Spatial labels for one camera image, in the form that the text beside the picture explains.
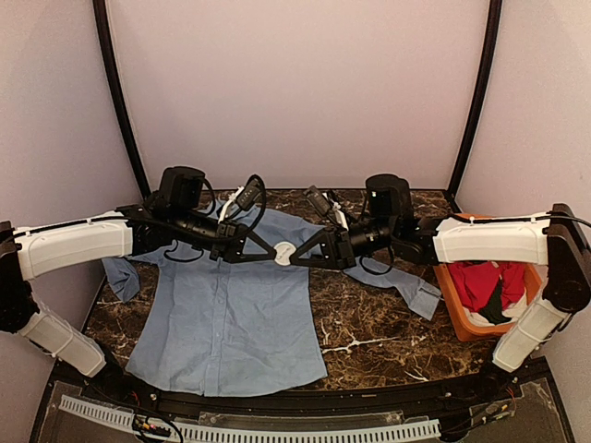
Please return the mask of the light blue shirt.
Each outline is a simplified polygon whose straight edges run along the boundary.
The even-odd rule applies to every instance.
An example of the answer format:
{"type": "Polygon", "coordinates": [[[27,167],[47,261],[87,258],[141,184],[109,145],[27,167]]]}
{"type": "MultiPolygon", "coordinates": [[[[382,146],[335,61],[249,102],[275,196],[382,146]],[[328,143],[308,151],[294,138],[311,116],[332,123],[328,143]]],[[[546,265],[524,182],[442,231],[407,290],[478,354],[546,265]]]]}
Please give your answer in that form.
{"type": "Polygon", "coordinates": [[[272,261],[229,264],[166,244],[155,299],[127,371],[155,388],[249,397],[326,377],[310,307],[309,271],[272,261]]]}

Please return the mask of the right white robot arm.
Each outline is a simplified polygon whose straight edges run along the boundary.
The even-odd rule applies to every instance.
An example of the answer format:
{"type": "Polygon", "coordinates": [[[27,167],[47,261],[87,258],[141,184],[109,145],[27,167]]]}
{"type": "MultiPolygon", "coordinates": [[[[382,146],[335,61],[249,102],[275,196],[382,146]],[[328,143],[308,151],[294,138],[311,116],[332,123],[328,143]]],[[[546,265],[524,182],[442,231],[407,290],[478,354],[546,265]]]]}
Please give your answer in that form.
{"type": "Polygon", "coordinates": [[[541,293],[503,334],[488,365],[471,381],[482,400],[493,399],[513,372],[543,341],[590,303],[590,244],[583,221],[569,206],[529,216],[476,218],[450,214],[418,218],[409,184],[393,174],[366,181],[368,216],[324,228],[298,247],[288,262],[319,269],[349,269],[382,248],[406,261],[440,265],[466,261],[518,262],[545,266],[541,293]]]}

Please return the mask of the round iridescent brooch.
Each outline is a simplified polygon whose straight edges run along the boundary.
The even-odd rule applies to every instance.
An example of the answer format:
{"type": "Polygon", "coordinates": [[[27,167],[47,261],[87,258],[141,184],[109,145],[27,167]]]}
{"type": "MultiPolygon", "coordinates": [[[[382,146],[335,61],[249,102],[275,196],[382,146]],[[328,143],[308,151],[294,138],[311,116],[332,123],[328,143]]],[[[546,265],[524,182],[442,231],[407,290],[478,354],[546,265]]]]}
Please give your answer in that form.
{"type": "Polygon", "coordinates": [[[282,267],[291,265],[290,258],[296,251],[296,246],[290,242],[282,241],[277,243],[273,249],[275,250],[274,262],[282,267]]]}

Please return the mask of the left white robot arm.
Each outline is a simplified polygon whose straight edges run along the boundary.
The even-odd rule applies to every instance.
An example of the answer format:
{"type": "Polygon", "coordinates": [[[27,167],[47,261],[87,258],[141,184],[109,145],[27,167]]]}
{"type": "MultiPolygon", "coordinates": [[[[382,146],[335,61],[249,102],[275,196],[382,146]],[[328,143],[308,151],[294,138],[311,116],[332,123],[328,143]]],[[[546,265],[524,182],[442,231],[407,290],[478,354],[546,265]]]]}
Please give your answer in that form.
{"type": "Polygon", "coordinates": [[[94,377],[94,387],[108,401],[124,401],[130,394],[129,380],[107,366],[99,344],[66,319],[72,296],[53,295],[58,303],[53,310],[38,292],[46,281],[59,287],[60,277],[80,277],[82,305],[89,306],[101,259],[147,254],[172,243],[186,243],[228,263],[274,259],[273,247],[255,232],[261,215],[250,225],[228,216],[232,207],[247,210],[266,199],[263,180],[251,175],[222,206],[199,212],[201,193],[210,189],[201,170],[173,166],[163,171],[158,189],[139,204],[41,227],[16,228],[2,221],[1,330],[23,337],[81,375],[94,377]]]}

